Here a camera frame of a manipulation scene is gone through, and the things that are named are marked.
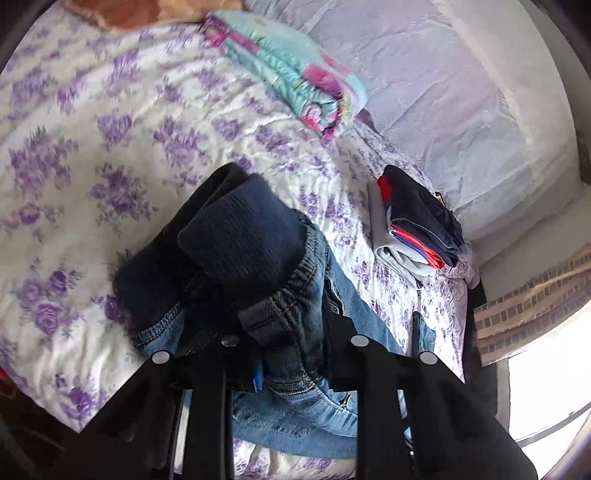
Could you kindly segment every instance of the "brown cushion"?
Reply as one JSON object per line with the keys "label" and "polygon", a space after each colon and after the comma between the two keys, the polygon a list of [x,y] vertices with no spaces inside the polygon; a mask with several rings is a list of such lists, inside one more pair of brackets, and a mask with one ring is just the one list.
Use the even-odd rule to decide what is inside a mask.
{"label": "brown cushion", "polygon": [[66,0],[64,6],[106,30],[198,22],[212,10],[243,10],[242,0]]}

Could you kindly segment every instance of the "stack of folded clothes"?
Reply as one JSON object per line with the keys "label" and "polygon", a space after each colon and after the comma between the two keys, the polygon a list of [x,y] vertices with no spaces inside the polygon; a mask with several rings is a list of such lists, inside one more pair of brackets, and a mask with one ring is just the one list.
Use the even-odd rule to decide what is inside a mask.
{"label": "stack of folded clothes", "polygon": [[445,265],[456,266],[462,226],[425,187],[388,165],[368,191],[377,259],[414,288]]}

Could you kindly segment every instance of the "floral bedsheet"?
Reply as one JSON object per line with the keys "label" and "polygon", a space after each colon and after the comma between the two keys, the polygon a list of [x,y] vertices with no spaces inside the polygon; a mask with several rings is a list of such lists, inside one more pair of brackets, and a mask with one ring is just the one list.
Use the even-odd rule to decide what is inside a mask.
{"label": "floral bedsheet", "polygon": [[[230,161],[321,227],[360,295],[408,345],[417,293],[374,260],[365,185],[394,163],[430,187],[410,161],[360,122],[322,145],[197,25],[102,33],[55,5],[0,74],[0,366],[72,429],[142,362],[114,272]],[[422,295],[436,353],[458,376],[474,279],[464,259]],[[239,440],[235,465],[248,478],[354,470]]]}

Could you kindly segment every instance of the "striped curtain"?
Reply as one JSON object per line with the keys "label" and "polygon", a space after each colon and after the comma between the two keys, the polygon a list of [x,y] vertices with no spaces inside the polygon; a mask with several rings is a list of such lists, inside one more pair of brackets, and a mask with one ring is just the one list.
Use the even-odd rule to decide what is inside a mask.
{"label": "striped curtain", "polygon": [[482,364],[520,353],[589,300],[591,245],[521,288],[474,309]]}

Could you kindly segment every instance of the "turquoise blanket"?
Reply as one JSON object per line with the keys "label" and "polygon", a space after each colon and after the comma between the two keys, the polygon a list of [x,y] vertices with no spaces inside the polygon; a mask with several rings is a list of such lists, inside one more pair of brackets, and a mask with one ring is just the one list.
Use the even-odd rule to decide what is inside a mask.
{"label": "turquoise blanket", "polygon": [[208,42],[265,80],[324,140],[338,137],[367,102],[357,77],[286,25],[219,10],[209,14],[205,27]]}

